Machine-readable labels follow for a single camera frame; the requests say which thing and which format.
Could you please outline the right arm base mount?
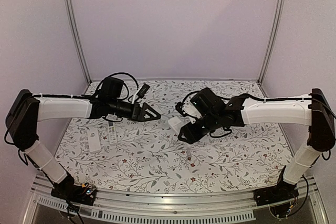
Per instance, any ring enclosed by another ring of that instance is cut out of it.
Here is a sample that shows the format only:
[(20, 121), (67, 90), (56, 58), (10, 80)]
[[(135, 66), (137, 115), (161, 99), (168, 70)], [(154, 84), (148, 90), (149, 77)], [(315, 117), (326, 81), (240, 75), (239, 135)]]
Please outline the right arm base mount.
[(293, 204), (289, 200), (299, 196), (297, 186), (287, 183), (256, 189), (253, 194), (257, 206), (275, 204), (269, 210), (278, 219), (287, 218), (290, 215)]

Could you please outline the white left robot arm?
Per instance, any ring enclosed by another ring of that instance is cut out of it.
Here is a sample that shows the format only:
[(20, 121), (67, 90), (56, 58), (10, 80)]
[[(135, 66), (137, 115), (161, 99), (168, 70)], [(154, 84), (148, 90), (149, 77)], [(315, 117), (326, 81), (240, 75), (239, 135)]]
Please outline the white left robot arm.
[(105, 77), (91, 95), (43, 94), (22, 89), (18, 93), (6, 119), (5, 143), (14, 145), (46, 174), (52, 183), (58, 185), (58, 192), (67, 200), (78, 195), (70, 174), (56, 161), (49, 149), (40, 142), (38, 124), (41, 122), (68, 119), (104, 119), (113, 115), (120, 120), (133, 122), (155, 121), (161, 118), (158, 111), (139, 99), (147, 93), (149, 86), (137, 86), (132, 100), (122, 98), (126, 83), (119, 79), (118, 73)]

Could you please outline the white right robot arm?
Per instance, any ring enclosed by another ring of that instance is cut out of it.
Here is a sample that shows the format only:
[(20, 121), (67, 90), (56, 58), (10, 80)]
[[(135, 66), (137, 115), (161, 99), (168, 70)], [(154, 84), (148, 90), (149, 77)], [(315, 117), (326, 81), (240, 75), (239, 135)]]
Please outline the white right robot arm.
[(258, 98), (249, 93), (223, 98), (210, 88), (203, 88), (187, 94), (175, 109), (181, 116), (191, 118), (178, 133), (179, 140), (189, 144), (219, 128), (229, 132), (234, 127), (253, 124), (306, 126), (307, 140), (283, 169), (280, 183), (271, 190), (276, 201), (290, 195), (300, 177), (324, 152), (335, 146), (335, 114), (317, 88), (308, 94), (278, 98)]

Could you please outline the clear handle screwdriver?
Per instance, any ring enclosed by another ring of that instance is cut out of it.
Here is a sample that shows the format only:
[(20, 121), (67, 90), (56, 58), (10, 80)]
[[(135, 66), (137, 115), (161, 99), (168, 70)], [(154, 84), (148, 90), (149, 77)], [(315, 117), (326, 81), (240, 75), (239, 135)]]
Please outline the clear handle screwdriver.
[(189, 148), (186, 149), (186, 154), (187, 154), (187, 160), (190, 161), (191, 160), (191, 151)]

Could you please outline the white remote control back up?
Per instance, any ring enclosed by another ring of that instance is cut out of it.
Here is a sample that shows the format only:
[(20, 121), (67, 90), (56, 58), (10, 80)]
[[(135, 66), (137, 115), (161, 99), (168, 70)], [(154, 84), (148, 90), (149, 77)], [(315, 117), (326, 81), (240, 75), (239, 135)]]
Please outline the white remote control back up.
[(170, 128), (173, 129), (177, 134), (180, 132), (181, 128), (184, 126), (183, 122), (177, 116), (169, 119), (168, 124)]

